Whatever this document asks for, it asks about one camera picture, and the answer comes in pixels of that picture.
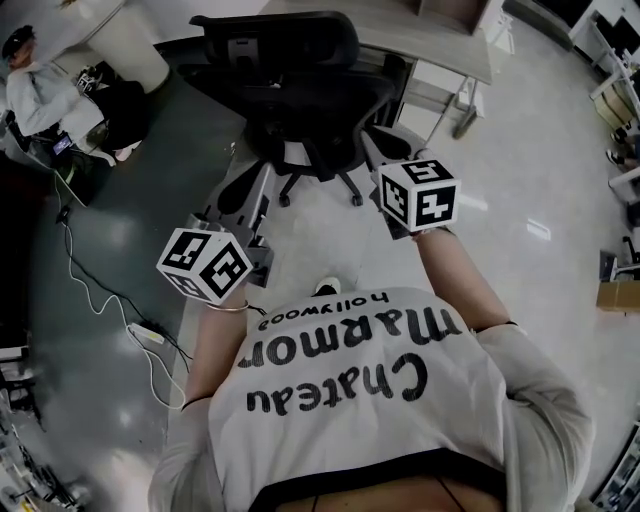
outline shoe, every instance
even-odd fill
[[[624,144],[627,138],[627,132],[624,128],[618,128],[615,132],[611,132],[611,139],[617,144]]]
[[[127,158],[131,156],[131,153],[133,153],[133,150],[136,149],[140,144],[142,144],[141,140],[139,140],[138,142],[135,142],[134,144],[131,144],[131,146],[127,146],[126,148],[117,150],[116,159],[119,160],[120,162],[124,162]]]
[[[621,157],[618,153],[614,153],[613,151],[607,149],[606,154],[609,162],[611,162],[612,164],[622,165],[624,163],[624,158]]]
[[[341,291],[342,286],[340,286],[340,281],[337,277],[325,277],[316,286],[316,292],[313,296],[321,297],[323,295],[340,295]]]
[[[617,131],[611,132],[610,135],[611,135],[611,140],[616,144],[620,144],[620,145],[624,144],[625,137],[622,137]]]

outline white cable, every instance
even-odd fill
[[[58,195],[58,205],[59,205],[58,211],[61,211],[62,210],[62,198],[60,197],[60,192],[58,190],[58,181],[57,181],[56,178],[54,178],[54,186],[55,186],[55,189],[56,189],[56,194]],[[102,305],[100,310],[97,310],[93,306],[93,302],[91,300],[91,292],[89,291],[89,286],[82,279],[79,279],[79,278],[77,278],[76,276],[73,275],[73,270],[72,270],[72,266],[71,266],[71,264],[73,263],[73,234],[71,233],[71,228],[67,225],[66,222],[63,222],[63,225],[65,227],[65,234],[64,234],[65,243],[66,243],[67,234],[69,234],[69,276],[71,277],[71,279],[73,279],[74,281],[77,281],[82,286],[84,286],[85,291],[87,292],[87,300],[89,301],[89,307],[91,308],[91,311],[96,315],[101,315],[102,313],[104,313],[104,310],[107,307],[107,304],[109,304],[109,302],[111,302],[111,299],[115,299],[116,300],[116,302],[118,303],[118,306],[120,306],[120,313],[122,314],[122,322],[124,323],[124,330],[125,330],[125,332],[127,334],[127,338],[129,338],[129,341],[131,341],[131,343],[133,343],[137,348],[139,348],[140,350],[142,350],[142,352],[144,352],[144,355],[147,357],[147,361],[149,362],[149,370],[150,370],[150,372],[149,372],[149,380],[150,380],[150,386],[151,386],[151,393],[153,394],[153,397],[168,409],[172,409],[172,410],[180,410],[180,409],[182,409],[184,407],[186,401],[187,401],[187,398],[186,398],[186,396],[184,394],[183,389],[178,385],[178,383],[175,380],[173,380],[173,377],[171,376],[171,373],[169,373],[169,370],[167,369],[167,366],[165,365],[165,363],[162,360],[162,358],[158,354],[153,352],[152,350],[147,349],[133,335],[133,333],[131,332],[131,330],[129,328],[129,324],[127,323],[127,316],[124,313],[124,307],[122,306],[122,300],[120,300],[120,297],[118,297],[117,295],[109,296],[109,298],[104,302],[104,304]],[[151,360],[151,356],[155,357],[158,361],[160,361],[160,364],[162,365],[162,368],[163,368],[164,372],[167,374],[167,377],[169,378],[171,383],[176,387],[176,389],[180,392],[180,395],[182,396],[182,402],[180,403],[180,405],[172,406],[172,405],[166,403],[164,400],[162,400],[156,394],[156,390],[153,387],[154,370],[153,370],[153,361]]]

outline power strip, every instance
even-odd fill
[[[150,331],[149,329],[145,329],[144,327],[136,324],[135,322],[132,322],[131,324],[129,324],[129,329],[131,329],[131,332],[134,333],[136,336],[151,340],[157,343],[158,345],[162,345],[164,343],[164,336],[158,334],[157,332]]]

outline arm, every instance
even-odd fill
[[[208,414],[209,400],[200,400],[171,419],[167,445],[149,486],[150,512],[224,510]]]
[[[458,237],[436,229],[418,235],[416,244],[434,293],[460,313],[469,329],[481,331],[510,320]]]
[[[244,303],[244,286],[240,286],[222,307],[237,308]],[[246,311],[225,313],[206,306],[203,308],[193,364],[185,390],[187,403],[214,395],[229,375],[246,335]]]
[[[7,99],[22,135],[28,137],[58,123],[80,99],[80,93],[69,87],[44,105],[29,73],[12,73],[7,84]]]
[[[589,470],[595,424],[586,400],[519,327],[500,325],[477,338],[504,376],[519,478],[537,482],[521,486],[523,510],[564,510],[559,505],[575,502]],[[555,506],[540,505],[541,495]]]

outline gray floor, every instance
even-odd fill
[[[533,29],[516,22],[514,36],[516,57],[486,93],[487,119],[457,142],[444,126],[432,149],[463,182],[456,232],[513,318],[592,398],[599,427],[589,493],[624,444],[638,400],[640,319],[594,307],[599,250],[620,251],[627,231],[607,188],[617,172],[604,158],[608,129],[588,98],[596,79]],[[171,101],[138,154],[71,222],[83,262],[175,332],[182,300],[153,266],[173,227],[223,172],[241,126],[178,82],[166,94]],[[372,188],[364,169],[353,176],[363,192]],[[302,179],[291,198],[289,209],[274,206],[270,215],[277,258],[269,289],[250,292],[257,305],[308,295],[328,274],[347,288],[429,288],[414,245],[392,242],[373,206],[350,206],[339,181]],[[147,363],[124,337],[116,308],[92,315],[68,279],[55,208],[48,205],[37,240],[32,295],[45,437],[65,476],[87,475],[96,509],[144,510],[166,411],[149,393]],[[187,304],[187,347],[197,314]]]
[[[74,255],[177,335],[184,302],[155,264],[173,229],[224,175],[243,121],[175,77],[154,100],[149,137],[113,170],[90,208],[73,207],[70,223]],[[117,305],[92,314],[82,285],[69,279],[57,208],[52,196],[36,238],[31,293],[37,399],[47,433],[25,426],[23,434],[49,447],[46,458],[64,480],[86,481],[91,510],[145,510],[167,410],[150,393],[148,363],[126,337]],[[93,285],[91,291],[99,308],[108,295]],[[163,354],[171,365],[173,353]],[[159,367],[155,382],[168,399]]]

